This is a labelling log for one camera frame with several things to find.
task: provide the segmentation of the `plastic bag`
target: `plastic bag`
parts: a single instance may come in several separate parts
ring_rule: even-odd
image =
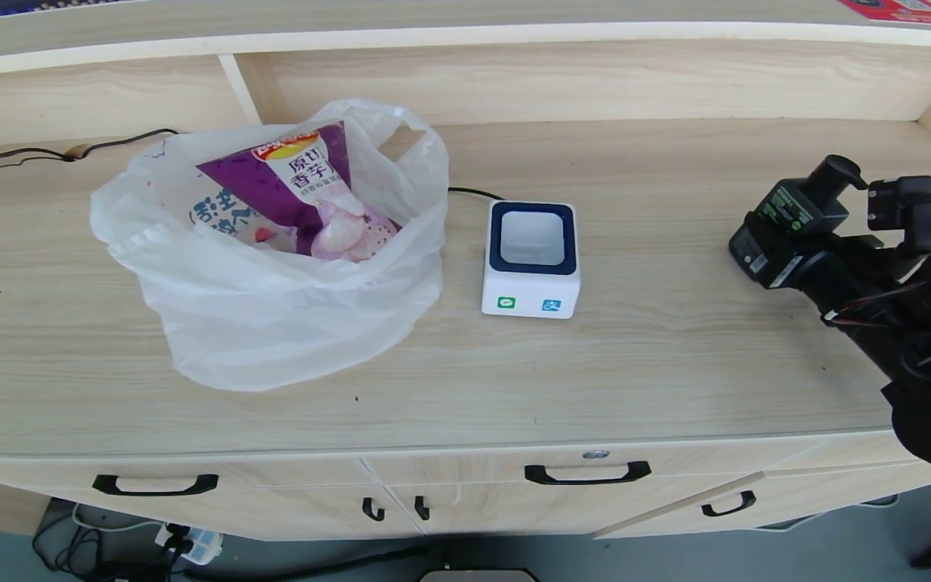
[[[248,246],[192,220],[192,204],[221,189],[197,163],[334,120],[346,125],[355,196],[402,225],[373,258]],[[402,123],[422,136],[392,162],[377,147]],[[93,192],[91,224],[139,276],[179,373],[261,391],[359,364],[409,334],[442,290],[447,188],[448,152],[433,128],[403,108],[350,99],[299,125],[168,137]]]

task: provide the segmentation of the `label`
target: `label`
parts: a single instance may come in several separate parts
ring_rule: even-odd
[[[768,264],[768,258],[760,250],[760,244],[756,243],[753,233],[749,229],[743,228],[731,240],[731,248],[735,252],[735,257],[749,266],[749,270],[756,275],[762,268]]]
[[[775,277],[775,280],[771,281],[771,289],[775,289],[776,287],[780,286],[780,284],[785,283],[790,273],[792,273],[792,269],[795,269],[801,261],[803,261],[801,255],[792,257],[790,264],[787,264],[786,268],[783,268],[782,272],[778,273],[778,276]]]
[[[839,0],[877,22],[931,23],[929,0]]]
[[[753,275],[756,275],[762,268],[768,265],[768,257],[766,255],[760,255],[752,263],[749,263],[749,270],[753,272]]]
[[[812,215],[782,185],[773,189],[771,196],[760,207],[760,215],[791,233],[801,231],[813,220]]]

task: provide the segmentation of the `cabinet door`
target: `cabinet door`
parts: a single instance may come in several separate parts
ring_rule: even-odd
[[[650,512],[740,476],[647,476],[613,485],[455,483],[390,490],[425,534],[590,534],[623,516]]]
[[[419,534],[411,519],[379,486],[215,489],[177,497],[116,496],[91,489],[44,493],[96,508],[267,542],[404,538]],[[93,516],[89,512],[94,511],[88,508],[86,515]],[[381,521],[374,519],[380,515]]]
[[[878,500],[931,483],[931,465],[786,473],[740,479],[596,533],[596,538],[748,529]]]
[[[527,449],[372,453],[364,458],[384,485],[524,480],[528,465],[572,471],[613,470],[644,461],[651,474],[751,473],[819,445],[817,438],[757,438],[643,445],[540,446]]]
[[[122,482],[157,479],[160,486],[177,487],[203,474],[218,475],[219,489],[350,487],[376,483],[359,459],[321,454],[218,454],[99,460],[0,458],[0,483],[34,491],[38,487],[84,489],[91,487],[100,475],[117,475]]]

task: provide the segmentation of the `black drawer handle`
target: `black drawer handle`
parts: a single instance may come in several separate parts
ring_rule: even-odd
[[[613,483],[634,483],[636,480],[649,476],[653,470],[649,463],[644,461],[632,461],[627,464],[627,474],[616,479],[592,479],[592,480],[558,480],[548,474],[544,465],[527,465],[524,467],[524,477],[531,483],[538,485],[613,485]]]
[[[738,508],[728,509],[726,512],[717,513],[714,511],[713,505],[706,504],[702,506],[702,515],[705,515],[708,518],[722,518],[724,516],[730,516],[732,513],[743,511],[743,509],[752,508],[753,504],[756,504],[756,495],[753,495],[752,491],[746,490],[742,492],[742,505],[739,505]]]
[[[376,512],[373,512],[373,498],[365,497],[361,501],[361,511],[365,512],[366,516],[369,516],[370,520],[373,521],[383,521],[387,518],[387,512],[384,508],[376,509]]]
[[[415,512],[419,514],[419,519],[422,521],[429,521],[429,508],[422,495],[415,496]]]
[[[217,475],[204,473],[197,476],[196,482],[182,491],[121,491],[117,487],[117,475],[96,475],[92,482],[92,489],[121,497],[180,497],[182,495],[199,495],[217,489]]]

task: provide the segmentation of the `wooden desk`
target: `wooden desk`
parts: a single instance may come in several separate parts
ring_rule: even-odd
[[[173,371],[136,279],[89,232],[90,192],[144,146],[2,170],[0,483],[268,539],[676,534],[931,483],[887,428],[884,376],[802,295],[765,292],[727,254],[766,189],[825,154],[871,179],[931,174],[931,123],[915,122],[931,116],[931,30],[810,1],[786,4],[805,21],[764,12],[778,28],[736,23],[768,5],[753,0],[684,26],[672,11],[692,3],[602,3],[583,22],[555,2],[540,22],[512,3],[446,5],[457,7],[440,18],[384,4],[391,21],[374,34],[337,26],[321,5],[304,8],[313,21],[269,18],[258,2],[240,4],[246,18],[214,3],[210,19],[174,31],[134,25],[173,22],[174,3],[3,19],[0,31],[103,28],[0,48],[0,147],[298,119],[348,95],[403,103],[439,126],[452,183],[577,206],[575,318],[481,316],[487,207],[454,196],[446,289],[399,346],[265,394],[210,390]],[[659,10],[644,25],[608,12],[639,4]],[[554,38],[571,43],[533,44],[548,30],[573,31]],[[440,38],[477,45],[433,48]],[[266,48],[279,52],[219,54]],[[863,196],[844,201],[853,216],[841,232],[864,232]],[[610,455],[581,456],[596,450]],[[524,475],[541,464],[559,479],[620,476],[636,461],[651,476],[630,485]],[[134,489],[220,479],[203,495],[142,500],[92,490],[100,474]],[[742,520],[687,518],[746,490],[768,493]],[[420,496],[432,521],[414,510]],[[389,520],[365,518],[363,498]]]

